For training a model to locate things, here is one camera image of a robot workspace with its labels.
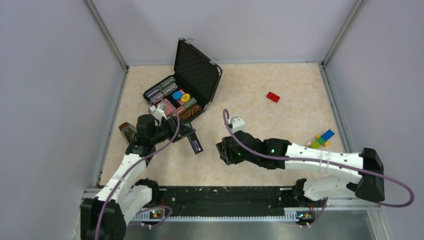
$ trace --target yellow disc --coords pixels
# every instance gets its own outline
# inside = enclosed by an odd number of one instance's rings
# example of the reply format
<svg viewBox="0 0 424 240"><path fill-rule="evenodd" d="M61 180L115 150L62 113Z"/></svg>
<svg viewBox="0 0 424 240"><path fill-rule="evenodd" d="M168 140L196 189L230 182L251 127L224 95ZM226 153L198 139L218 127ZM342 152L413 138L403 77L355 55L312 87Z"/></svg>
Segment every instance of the yellow disc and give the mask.
<svg viewBox="0 0 424 240"><path fill-rule="evenodd" d="M190 94L185 93L184 95L182 95L182 97L181 97L181 102L185 103L185 102L187 102L188 100L190 100Z"/></svg>

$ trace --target gray floor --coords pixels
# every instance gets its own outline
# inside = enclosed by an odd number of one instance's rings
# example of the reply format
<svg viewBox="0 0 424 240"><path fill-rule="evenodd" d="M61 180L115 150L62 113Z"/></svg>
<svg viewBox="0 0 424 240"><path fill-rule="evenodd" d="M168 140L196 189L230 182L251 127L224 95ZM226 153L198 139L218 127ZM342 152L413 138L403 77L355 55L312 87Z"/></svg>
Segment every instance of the gray floor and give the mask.
<svg viewBox="0 0 424 240"><path fill-rule="evenodd" d="M166 222L148 230L132 226L125 240L374 240L366 211L324 212L311 229L290 222Z"/></svg>

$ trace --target beige tabletop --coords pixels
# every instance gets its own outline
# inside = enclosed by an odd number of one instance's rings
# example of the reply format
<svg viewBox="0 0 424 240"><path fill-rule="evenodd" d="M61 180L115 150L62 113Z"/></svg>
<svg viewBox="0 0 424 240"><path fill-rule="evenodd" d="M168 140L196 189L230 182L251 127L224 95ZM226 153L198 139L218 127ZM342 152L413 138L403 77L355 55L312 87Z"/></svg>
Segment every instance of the beige tabletop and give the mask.
<svg viewBox="0 0 424 240"><path fill-rule="evenodd" d="M223 75L213 102L191 122L204 151L195 155L187 139L155 155L139 176L168 186L289 186L297 179L321 175L305 170L268 170L250 162L226 165L215 144L229 133L222 112L242 118L247 132L261 140L286 139L305 145L328 129L335 132L326 150L342 152L333 112L316 63L220 64ZM100 184L108 182L120 165L127 144L118 126L137 124L148 113L142 93L170 75L171 65L132 66L119 106ZM266 98L280 96L278 103Z"/></svg>

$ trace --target black box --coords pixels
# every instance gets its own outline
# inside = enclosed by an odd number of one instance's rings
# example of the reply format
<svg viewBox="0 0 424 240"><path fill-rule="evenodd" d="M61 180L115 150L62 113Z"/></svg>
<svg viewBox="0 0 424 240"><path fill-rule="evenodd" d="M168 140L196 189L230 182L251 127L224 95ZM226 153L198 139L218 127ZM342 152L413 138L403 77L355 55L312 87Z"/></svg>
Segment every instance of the black box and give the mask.
<svg viewBox="0 0 424 240"><path fill-rule="evenodd" d="M217 91L218 84L221 79L223 70L204 55L201 51L195 48L190 41L180 38L176 49L175 64L173 67L174 73L167 76L156 85L152 86L145 92L143 97L147 102L150 98L146 95L150 90L157 87L163 81L173 77L178 86L176 91L183 90L189 93L191 98L195 98L201 110L188 119L181 119L182 123L189 123L202 114L208 105L212 102ZM180 107L180 103L172 97L172 93L165 97L175 107Z"/></svg>

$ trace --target red lego brick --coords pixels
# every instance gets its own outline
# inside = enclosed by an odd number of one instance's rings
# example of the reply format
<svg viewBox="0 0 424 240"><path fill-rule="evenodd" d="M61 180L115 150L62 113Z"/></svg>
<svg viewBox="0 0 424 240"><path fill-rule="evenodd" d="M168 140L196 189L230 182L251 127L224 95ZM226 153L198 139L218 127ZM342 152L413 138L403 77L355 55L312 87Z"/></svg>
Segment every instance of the red lego brick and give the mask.
<svg viewBox="0 0 424 240"><path fill-rule="evenodd" d="M270 99L270 100L272 100L272 101L276 102L276 103L278 103L278 100L280 100L280 96L275 95L275 94L274 94L274 93L272 93L272 92L268 92L268 94L266 95L266 97L267 97L268 99Z"/></svg>

